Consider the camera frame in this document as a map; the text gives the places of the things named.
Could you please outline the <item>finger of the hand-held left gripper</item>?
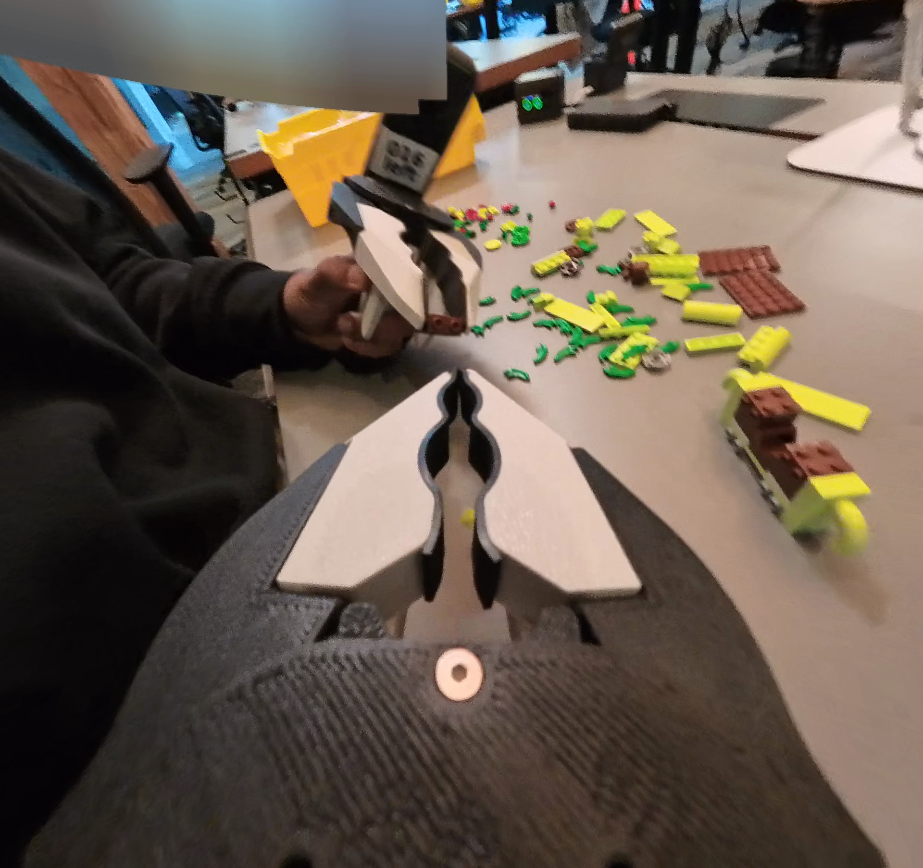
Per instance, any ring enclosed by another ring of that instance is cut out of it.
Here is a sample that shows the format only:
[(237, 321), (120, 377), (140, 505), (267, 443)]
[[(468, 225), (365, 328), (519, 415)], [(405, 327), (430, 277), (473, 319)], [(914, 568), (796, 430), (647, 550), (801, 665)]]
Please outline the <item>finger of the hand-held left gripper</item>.
[(482, 257), (470, 239), (429, 229), (422, 241), (424, 321), (432, 312), (463, 317), (471, 329), (481, 298)]
[(373, 205), (357, 206), (362, 228), (355, 240), (355, 262), (371, 284), (360, 311), (361, 332), (375, 332), (387, 309), (422, 330), (424, 274), (403, 239), (405, 225)]

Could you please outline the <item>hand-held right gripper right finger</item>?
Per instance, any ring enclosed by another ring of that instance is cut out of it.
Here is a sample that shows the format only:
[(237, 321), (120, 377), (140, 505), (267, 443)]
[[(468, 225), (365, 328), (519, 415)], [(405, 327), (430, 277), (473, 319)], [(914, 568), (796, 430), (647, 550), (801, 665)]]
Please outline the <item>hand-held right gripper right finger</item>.
[(641, 582), (575, 452), (474, 370), (465, 371), (476, 594), (483, 606), (631, 597)]

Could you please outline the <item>person's left forearm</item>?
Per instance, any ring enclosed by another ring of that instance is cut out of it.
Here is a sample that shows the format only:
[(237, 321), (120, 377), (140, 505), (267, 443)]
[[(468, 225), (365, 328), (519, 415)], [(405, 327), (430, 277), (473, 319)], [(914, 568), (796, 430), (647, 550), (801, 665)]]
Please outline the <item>person's left forearm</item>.
[(229, 379), (266, 364), (310, 367), (325, 357), (299, 340), (283, 307), (292, 273), (257, 262), (161, 259), (125, 241), (99, 241), (87, 264), (173, 366)]

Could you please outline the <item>person's left hand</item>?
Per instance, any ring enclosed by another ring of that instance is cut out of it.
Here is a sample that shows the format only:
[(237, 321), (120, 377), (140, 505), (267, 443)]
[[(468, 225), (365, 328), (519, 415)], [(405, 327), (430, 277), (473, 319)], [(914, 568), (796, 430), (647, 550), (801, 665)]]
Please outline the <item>person's left hand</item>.
[(386, 312), (372, 337), (362, 335), (359, 304), (371, 289), (369, 277), (350, 256), (331, 256), (288, 277), (284, 313), (301, 343), (373, 359), (397, 356), (414, 334), (398, 313)]

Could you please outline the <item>small red flower pieces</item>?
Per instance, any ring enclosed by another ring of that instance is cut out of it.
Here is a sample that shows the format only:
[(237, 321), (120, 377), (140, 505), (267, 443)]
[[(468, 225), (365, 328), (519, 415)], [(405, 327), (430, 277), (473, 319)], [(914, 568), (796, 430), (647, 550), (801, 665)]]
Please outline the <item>small red flower pieces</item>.
[(499, 233), (513, 233), (518, 230), (534, 229), (555, 213), (554, 207), (532, 210), (514, 202), (501, 204), (455, 205), (448, 204), (444, 212), (452, 222), (466, 230), (486, 234), (490, 230)]

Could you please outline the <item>scattered green leaf pieces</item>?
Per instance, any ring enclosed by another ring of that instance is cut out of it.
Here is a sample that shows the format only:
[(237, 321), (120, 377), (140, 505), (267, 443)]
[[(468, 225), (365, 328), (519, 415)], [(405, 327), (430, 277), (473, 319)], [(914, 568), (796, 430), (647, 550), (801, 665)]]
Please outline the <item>scattered green leaf pieces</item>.
[(674, 235), (657, 233), (648, 220), (640, 246), (623, 256), (602, 255), (598, 239), (615, 219), (571, 221), (571, 242), (529, 262), (508, 287), (491, 278), (480, 298), (474, 324), (476, 340), (500, 337), (505, 328), (520, 329), (514, 353), (502, 364), (504, 380), (529, 384), (544, 367), (560, 366), (584, 354), (594, 357), (602, 375), (629, 381), (646, 371), (641, 356), (661, 348), (672, 356), (686, 343), (670, 336), (661, 319), (634, 294), (685, 307), (713, 285), (703, 279), (698, 256), (686, 253)]

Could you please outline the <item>black device with green lights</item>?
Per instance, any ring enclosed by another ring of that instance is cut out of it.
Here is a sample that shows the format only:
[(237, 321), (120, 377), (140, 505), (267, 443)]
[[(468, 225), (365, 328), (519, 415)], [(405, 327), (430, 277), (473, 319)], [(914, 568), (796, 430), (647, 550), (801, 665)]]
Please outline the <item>black device with green lights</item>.
[(513, 83), (518, 124), (525, 127), (561, 118), (565, 91), (566, 75), (558, 66), (520, 74)]

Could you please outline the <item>brown-edged background table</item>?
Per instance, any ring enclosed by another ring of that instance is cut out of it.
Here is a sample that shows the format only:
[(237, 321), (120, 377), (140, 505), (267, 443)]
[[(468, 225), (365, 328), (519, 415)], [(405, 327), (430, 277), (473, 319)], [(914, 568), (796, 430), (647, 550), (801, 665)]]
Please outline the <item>brown-edged background table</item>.
[(468, 40), (451, 43), (473, 63), (476, 93), (504, 88), (529, 71), (555, 66), (581, 57), (576, 33)]

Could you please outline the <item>black foam pad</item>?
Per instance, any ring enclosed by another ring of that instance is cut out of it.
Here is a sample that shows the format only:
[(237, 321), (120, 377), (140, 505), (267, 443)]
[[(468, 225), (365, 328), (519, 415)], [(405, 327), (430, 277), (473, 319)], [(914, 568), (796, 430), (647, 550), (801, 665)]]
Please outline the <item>black foam pad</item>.
[(660, 94), (642, 99), (597, 96), (584, 99), (567, 113), (571, 131), (640, 134), (675, 120), (677, 103)]

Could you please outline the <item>black office chair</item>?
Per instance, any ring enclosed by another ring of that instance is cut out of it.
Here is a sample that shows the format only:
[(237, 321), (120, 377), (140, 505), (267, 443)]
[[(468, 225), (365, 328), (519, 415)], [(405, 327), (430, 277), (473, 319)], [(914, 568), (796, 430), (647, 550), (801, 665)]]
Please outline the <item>black office chair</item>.
[(173, 144), (142, 150), (124, 169), (124, 179), (132, 186), (147, 186), (154, 191), (182, 228), (194, 256), (217, 257), (215, 220), (194, 207), (184, 186), (176, 180), (170, 167), (173, 150)]

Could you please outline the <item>scattered lime bricks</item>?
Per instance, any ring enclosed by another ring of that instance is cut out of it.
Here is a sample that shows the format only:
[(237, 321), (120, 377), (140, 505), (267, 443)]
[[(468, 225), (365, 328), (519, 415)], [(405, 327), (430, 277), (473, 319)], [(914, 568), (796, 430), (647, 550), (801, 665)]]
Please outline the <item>scattered lime bricks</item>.
[[(680, 244), (677, 228), (652, 209), (640, 210), (632, 219), (641, 228), (640, 242), (644, 231), (641, 223), (648, 220), (653, 231), (674, 235)], [(686, 343), (686, 348), (679, 353), (685, 353), (688, 357), (730, 354), (734, 357), (737, 367), (755, 374), (759, 380), (782, 384), (800, 405), (802, 412), (815, 420), (850, 432), (861, 432), (871, 417), (871, 409), (868, 406), (772, 375), (771, 369), (787, 352), (793, 341), (791, 331), (784, 325), (770, 323), (771, 318), (751, 320), (746, 317), (742, 308), (721, 288), (719, 278), (704, 276), (703, 279), (713, 285), (713, 288), (699, 292), (695, 300), (687, 303), (685, 307), (669, 303), (676, 310), (675, 320), (684, 326), (710, 330), (705, 335), (679, 338)], [(793, 317), (802, 313), (773, 318)]]

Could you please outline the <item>black upright device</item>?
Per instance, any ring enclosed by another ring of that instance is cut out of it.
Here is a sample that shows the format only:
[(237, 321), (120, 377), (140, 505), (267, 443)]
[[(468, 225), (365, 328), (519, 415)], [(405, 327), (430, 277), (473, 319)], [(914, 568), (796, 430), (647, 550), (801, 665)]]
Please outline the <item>black upright device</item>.
[(625, 86), (629, 54), (638, 47), (644, 23), (643, 12), (631, 12), (597, 26), (594, 36), (600, 46), (583, 64), (583, 85), (590, 96), (605, 96)]

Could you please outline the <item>person's black-clothed torso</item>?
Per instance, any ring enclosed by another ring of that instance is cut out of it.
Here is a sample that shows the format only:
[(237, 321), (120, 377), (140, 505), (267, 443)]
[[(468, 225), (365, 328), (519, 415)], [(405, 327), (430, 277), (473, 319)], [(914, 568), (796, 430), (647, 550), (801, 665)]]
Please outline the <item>person's black-clothed torso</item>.
[(91, 759), (155, 633), (273, 493), (272, 421), (169, 363), (87, 264), (173, 258), (2, 83), (2, 866)]

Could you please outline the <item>grey flat tray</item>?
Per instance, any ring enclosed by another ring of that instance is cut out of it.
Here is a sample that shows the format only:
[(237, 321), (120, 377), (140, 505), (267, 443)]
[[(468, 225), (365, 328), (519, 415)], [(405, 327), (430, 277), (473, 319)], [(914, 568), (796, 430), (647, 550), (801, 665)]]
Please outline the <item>grey flat tray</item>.
[(687, 89), (661, 90), (645, 99), (669, 105), (672, 119), (681, 124), (756, 134), (769, 134), (788, 119), (825, 103), (817, 98)]

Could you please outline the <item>white stand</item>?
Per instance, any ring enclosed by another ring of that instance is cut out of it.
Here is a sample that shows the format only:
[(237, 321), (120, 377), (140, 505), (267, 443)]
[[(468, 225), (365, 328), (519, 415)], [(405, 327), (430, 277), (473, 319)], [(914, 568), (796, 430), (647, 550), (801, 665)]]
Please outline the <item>white stand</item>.
[(788, 154), (794, 170), (922, 191), (922, 0), (905, 0), (901, 98)]

